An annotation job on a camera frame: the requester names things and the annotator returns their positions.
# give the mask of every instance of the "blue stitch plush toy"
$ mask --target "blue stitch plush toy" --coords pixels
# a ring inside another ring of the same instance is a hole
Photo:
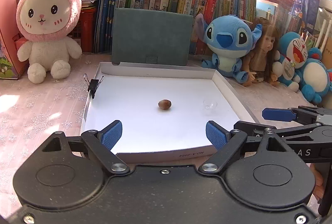
[[[299,34],[288,32],[279,40],[279,53],[276,53],[277,62],[273,63],[272,71],[278,80],[294,92],[298,91],[300,77],[295,70],[304,65],[308,58],[305,43]]]
[[[300,90],[306,100],[319,104],[329,90],[332,91],[332,69],[327,70],[321,63],[322,53],[318,48],[309,50],[309,57],[304,65],[296,70],[299,75]]]
[[[262,35],[262,25],[253,32],[244,21],[234,15],[214,19],[209,25],[199,14],[195,20],[195,32],[200,40],[214,52],[212,61],[204,60],[202,67],[217,69],[223,76],[234,77],[239,83],[248,79],[248,72],[240,71],[245,56],[255,47]]]

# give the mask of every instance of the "human hand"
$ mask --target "human hand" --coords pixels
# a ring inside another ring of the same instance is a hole
[[[277,75],[275,75],[274,73],[271,73],[271,80],[272,81],[277,81],[278,80],[278,76]]]
[[[256,72],[251,72],[249,71],[249,76],[248,76],[248,80],[247,81],[254,81],[255,80],[255,74]]]
[[[323,176],[316,170],[315,164],[311,163],[309,166],[310,170],[315,176],[316,179],[316,185],[313,190],[313,195],[318,201],[319,199],[322,199],[324,196],[324,187],[323,187]]]

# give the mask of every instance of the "screw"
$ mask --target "screw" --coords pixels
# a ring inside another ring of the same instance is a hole
[[[298,216],[298,218],[296,219],[297,224],[304,224],[306,221],[307,221],[307,218],[303,215]]]
[[[124,163],[115,163],[112,165],[112,171],[125,171],[127,169],[127,165]]]
[[[25,215],[23,221],[26,224],[34,224],[34,218],[31,215]]]
[[[218,169],[218,166],[216,164],[213,164],[213,163],[206,163],[206,164],[202,165],[202,170],[203,171],[212,172],[212,171],[216,171],[217,169]]]
[[[171,171],[169,169],[162,169],[160,171],[161,174],[169,174]]]

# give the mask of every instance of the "black binder clip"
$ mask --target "black binder clip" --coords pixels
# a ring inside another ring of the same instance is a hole
[[[95,98],[96,91],[97,91],[100,83],[103,81],[103,79],[104,79],[104,77],[102,76],[100,81],[98,79],[91,79],[89,81],[88,75],[86,73],[84,74],[84,80],[88,84],[88,92],[91,92],[92,98]]]

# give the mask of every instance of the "doll with brown hair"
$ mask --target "doll with brown hair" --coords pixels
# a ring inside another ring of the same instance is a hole
[[[278,50],[279,30],[265,18],[256,18],[255,24],[263,26],[262,36],[255,48],[242,59],[242,70],[249,73],[248,80],[243,86],[253,82],[266,81],[273,86],[279,84],[278,77],[272,72],[275,52]]]

